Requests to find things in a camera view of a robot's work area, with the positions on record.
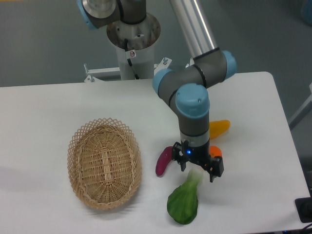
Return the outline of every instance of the yellow pepper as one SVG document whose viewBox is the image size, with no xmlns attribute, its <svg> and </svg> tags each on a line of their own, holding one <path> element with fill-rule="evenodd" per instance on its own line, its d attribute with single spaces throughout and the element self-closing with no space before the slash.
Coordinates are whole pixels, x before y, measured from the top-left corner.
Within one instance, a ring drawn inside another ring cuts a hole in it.
<svg viewBox="0 0 312 234">
<path fill-rule="evenodd" d="M 228 120 L 212 121 L 210 124 L 210 139 L 214 139 L 226 132 L 231 125 Z"/>
</svg>

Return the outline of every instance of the green vegetable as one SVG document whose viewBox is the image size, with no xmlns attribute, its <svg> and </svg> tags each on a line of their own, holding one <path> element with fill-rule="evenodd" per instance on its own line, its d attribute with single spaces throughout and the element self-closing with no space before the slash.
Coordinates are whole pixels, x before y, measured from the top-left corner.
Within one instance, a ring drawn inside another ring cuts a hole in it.
<svg viewBox="0 0 312 234">
<path fill-rule="evenodd" d="M 179 224 L 191 223 L 198 208 L 197 186 L 202 182 L 202 171 L 190 170 L 186 181 L 168 197 L 168 214 Z"/>
</svg>

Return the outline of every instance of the woven basket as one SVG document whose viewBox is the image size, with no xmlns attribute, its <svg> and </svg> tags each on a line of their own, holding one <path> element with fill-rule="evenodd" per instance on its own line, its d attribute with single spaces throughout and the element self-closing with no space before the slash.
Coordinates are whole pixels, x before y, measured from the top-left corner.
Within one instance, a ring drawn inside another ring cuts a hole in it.
<svg viewBox="0 0 312 234">
<path fill-rule="evenodd" d="M 78 129 L 69 145 L 67 168 L 76 196 L 103 210 L 128 201 L 142 175 L 140 150 L 132 131 L 111 118 L 90 121 Z"/>
</svg>

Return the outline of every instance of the silver metal tube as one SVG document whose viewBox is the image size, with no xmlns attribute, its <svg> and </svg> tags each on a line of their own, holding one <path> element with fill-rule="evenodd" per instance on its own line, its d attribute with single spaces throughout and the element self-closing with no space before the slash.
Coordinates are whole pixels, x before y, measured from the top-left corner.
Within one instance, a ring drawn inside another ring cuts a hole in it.
<svg viewBox="0 0 312 234">
<path fill-rule="evenodd" d="M 109 17 L 116 8 L 116 0 L 82 0 L 84 9 L 93 17 Z"/>
<path fill-rule="evenodd" d="M 217 48 L 199 0 L 170 0 L 193 58 Z"/>
</svg>

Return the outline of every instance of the gray floor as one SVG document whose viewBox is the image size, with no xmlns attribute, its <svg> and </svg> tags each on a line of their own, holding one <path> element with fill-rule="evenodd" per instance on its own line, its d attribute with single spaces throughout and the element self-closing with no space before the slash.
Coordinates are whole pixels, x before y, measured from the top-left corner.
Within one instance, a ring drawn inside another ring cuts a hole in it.
<svg viewBox="0 0 312 234">
<path fill-rule="evenodd" d="M 273 74 L 287 118 L 310 95 L 312 83 L 312 27 L 301 20 L 299 2 L 202 0 L 219 46 L 235 55 L 238 71 Z M 148 11 L 162 27 L 156 61 L 168 56 L 176 65 L 187 63 L 190 54 L 169 1 L 148 0 Z M 117 57 L 104 28 L 88 31 L 75 0 L 0 2 L 0 86 L 82 82 L 84 63 L 112 67 Z M 312 113 L 292 132 L 305 159 L 312 155 L 311 120 Z"/>
</svg>

